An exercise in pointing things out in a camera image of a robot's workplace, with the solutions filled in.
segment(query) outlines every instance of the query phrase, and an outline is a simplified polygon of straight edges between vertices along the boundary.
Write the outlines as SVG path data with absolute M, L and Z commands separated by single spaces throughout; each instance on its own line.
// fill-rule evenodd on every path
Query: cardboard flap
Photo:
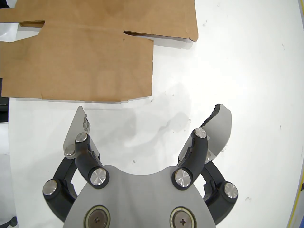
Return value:
M 194 0 L 18 0 L 0 10 L 0 22 L 43 26 L 37 36 L 0 43 L 8 97 L 150 96 L 153 42 L 124 32 L 198 39 Z

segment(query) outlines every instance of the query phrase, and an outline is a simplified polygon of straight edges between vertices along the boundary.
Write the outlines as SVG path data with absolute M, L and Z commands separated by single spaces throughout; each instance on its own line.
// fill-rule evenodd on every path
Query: screw head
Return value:
M 107 172 L 103 168 L 98 168 L 95 171 L 93 171 L 90 182 L 92 185 L 98 186 L 101 185 L 105 179 L 107 178 Z
M 204 129 L 202 129 L 202 128 L 196 128 L 194 130 L 194 134 L 196 136 L 198 136 L 199 138 L 206 138 L 206 136 L 207 136 L 206 131 Z
M 88 138 L 88 134 L 85 133 L 85 132 L 81 132 L 81 133 L 79 133 L 79 134 L 76 136 L 75 141 L 76 141 L 77 143 L 81 143 L 81 142 L 86 141 L 87 138 Z
M 85 216 L 85 228 L 108 228 L 110 219 L 108 209 L 102 205 L 96 205 Z
M 108 218 L 104 210 L 95 210 L 88 218 L 90 228 L 104 228 L 108 222 Z
M 175 208 L 170 215 L 171 228 L 195 228 L 194 215 L 185 207 Z
M 228 198 L 235 199 L 238 196 L 238 190 L 232 183 L 226 183 L 224 185 L 224 192 Z
M 175 181 L 181 187 L 188 187 L 191 184 L 191 178 L 188 172 L 183 169 L 178 169 L 175 172 Z
M 42 193 L 46 196 L 52 195 L 57 189 L 57 182 L 54 179 L 47 181 L 42 189 Z
M 75 154 L 75 144 L 70 144 L 64 149 L 64 154 L 71 156 Z

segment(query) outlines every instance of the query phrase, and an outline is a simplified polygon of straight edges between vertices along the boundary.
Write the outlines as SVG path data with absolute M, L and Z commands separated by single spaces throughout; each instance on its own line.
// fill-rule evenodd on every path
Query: brown cardboard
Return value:
M 0 43 L 3 97 L 125 101 L 152 92 L 153 41 L 196 41 L 194 0 L 18 0 L 0 22 L 42 27 Z

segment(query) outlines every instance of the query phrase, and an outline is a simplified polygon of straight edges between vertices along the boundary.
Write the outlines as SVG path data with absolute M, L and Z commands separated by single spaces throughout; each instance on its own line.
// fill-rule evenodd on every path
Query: metal screw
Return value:
M 196 128 L 194 130 L 194 134 L 196 136 L 198 136 L 199 138 L 205 138 L 207 136 L 206 131 L 204 129 L 202 129 L 202 128 Z
M 105 179 L 107 178 L 107 173 L 105 169 L 98 168 L 95 171 L 93 171 L 90 181 L 92 185 L 101 185 Z
M 44 195 L 52 195 L 57 189 L 57 182 L 54 179 L 47 181 L 42 189 Z
M 185 207 L 175 208 L 170 215 L 171 228 L 195 228 L 195 218 Z
M 226 183 L 224 185 L 224 192 L 228 198 L 235 199 L 238 196 L 238 190 L 232 183 Z
M 85 228 L 108 228 L 110 213 L 102 205 L 92 207 L 85 216 Z
M 81 143 L 81 142 L 86 141 L 87 138 L 88 138 L 88 134 L 85 133 L 85 132 L 81 132 L 81 133 L 79 133 L 79 134 L 76 136 L 75 141 L 78 142 L 78 143 Z
M 177 182 L 178 185 L 180 185 L 181 187 L 187 187 L 190 185 L 191 183 L 191 178 L 188 174 L 188 172 L 186 172 L 183 169 L 178 169 L 175 172 L 175 181 Z
M 104 228 L 107 225 L 108 218 L 103 210 L 95 210 L 88 218 L 89 228 Z
M 64 154 L 67 156 L 71 156 L 75 154 L 75 144 L 70 144 L 64 149 Z

